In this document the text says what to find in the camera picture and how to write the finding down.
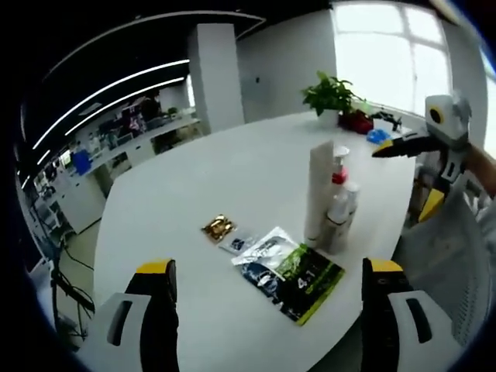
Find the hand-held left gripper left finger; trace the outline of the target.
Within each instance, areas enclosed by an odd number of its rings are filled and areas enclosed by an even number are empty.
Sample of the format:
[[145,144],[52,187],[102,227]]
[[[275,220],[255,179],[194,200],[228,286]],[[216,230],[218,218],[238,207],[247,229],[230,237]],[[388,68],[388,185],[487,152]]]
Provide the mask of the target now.
[[141,265],[124,292],[97,308],[87,338],[89,371],[177,371],[175,260]]

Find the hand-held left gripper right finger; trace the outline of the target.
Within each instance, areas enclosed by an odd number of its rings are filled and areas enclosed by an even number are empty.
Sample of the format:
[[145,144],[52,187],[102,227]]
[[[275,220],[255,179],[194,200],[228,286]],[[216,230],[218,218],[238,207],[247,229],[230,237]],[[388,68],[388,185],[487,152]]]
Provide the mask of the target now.
[[392,260],[363,259],[362,371],[446,371],[461,353],[452,320]]

